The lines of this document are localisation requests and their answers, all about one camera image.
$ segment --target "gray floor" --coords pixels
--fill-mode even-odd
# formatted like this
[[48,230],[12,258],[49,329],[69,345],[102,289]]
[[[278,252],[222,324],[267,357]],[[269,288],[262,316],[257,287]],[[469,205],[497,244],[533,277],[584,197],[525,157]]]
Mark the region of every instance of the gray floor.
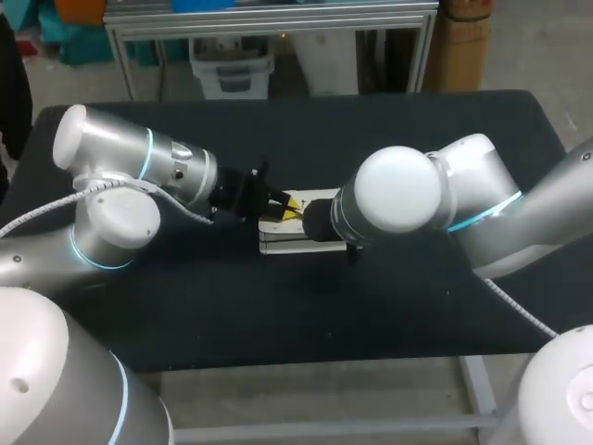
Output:
[[[532,91],[570,149],[593,134],[593,2],[498,0],[492,17],[485,89]],[[27,63],[35,114],[44,107],[124,100],[113,64],[83,69],[42,57]],[[136,70],[141,97],[154,98],[156,69]],[[187,67],[173,67],[168,98],[199,96]],[[488,357],[501,399],[521,356]],[[460,371],[451,359],[317,363],[157,375],[161,395],[178,427],[261,424],[309,419],[348,419],[467,412]],[[286,444],[474,445],[470,432],[426,433],[323,440],[275,440]],[[522,443],[519,438],[512,445]]]

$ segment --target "black table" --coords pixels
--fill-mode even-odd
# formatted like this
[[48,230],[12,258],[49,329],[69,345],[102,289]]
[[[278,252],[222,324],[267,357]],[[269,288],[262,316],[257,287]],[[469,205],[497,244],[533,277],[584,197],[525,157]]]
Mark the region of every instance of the black table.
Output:
[[[286,189],[341,185],[384,146],[436,150],[486,134],[528,191],[564,156],[526,92],[377,95],[287,102],[122,103],[94,107],[256,167]],[[2,207],[2,223],[71,193],[52,161],[66,108],[47,108]],[[442,233],[344,254],[263,257],[255,223],[206,227],[159,203],[163,224],[143,254],[105,286],[52,298],[135,371],[240,364],[533,352],[547,338],[473,276]],[[18,235],[56,229],[73,209]],[[498,280],[557,331],[593,322],[593,238]]]

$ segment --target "white bin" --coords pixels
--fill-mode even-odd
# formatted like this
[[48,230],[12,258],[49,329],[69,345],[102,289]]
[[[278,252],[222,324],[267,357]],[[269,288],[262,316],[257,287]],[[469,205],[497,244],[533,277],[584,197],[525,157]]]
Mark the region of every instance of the white bin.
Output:
[[267,99],[270,74],[274,71],[273,54],[240,60],[200,60],[195,51],[196,39],[190,39],[192,72],[202,84],[207,100]]

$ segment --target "small white box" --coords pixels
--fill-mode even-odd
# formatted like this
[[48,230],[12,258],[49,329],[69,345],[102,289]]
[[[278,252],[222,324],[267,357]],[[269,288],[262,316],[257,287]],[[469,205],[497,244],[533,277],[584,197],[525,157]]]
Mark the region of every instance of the small white box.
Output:
[[[304,210],[315,199],[333,199],[339,188],[324,190],[289,190],[288,193]],[[345,251],[344,241],[320,243],[308,239],[303,222],[298,218],[282,222],[259,220],[259,251],[264,255]]]

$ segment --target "blue bin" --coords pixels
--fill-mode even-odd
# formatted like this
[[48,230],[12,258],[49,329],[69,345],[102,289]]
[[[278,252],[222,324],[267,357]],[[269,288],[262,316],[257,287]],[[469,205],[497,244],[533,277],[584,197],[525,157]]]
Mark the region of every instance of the blue bin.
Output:
[[171,0],[173,12],[213,11],[232,7],[234,0]]

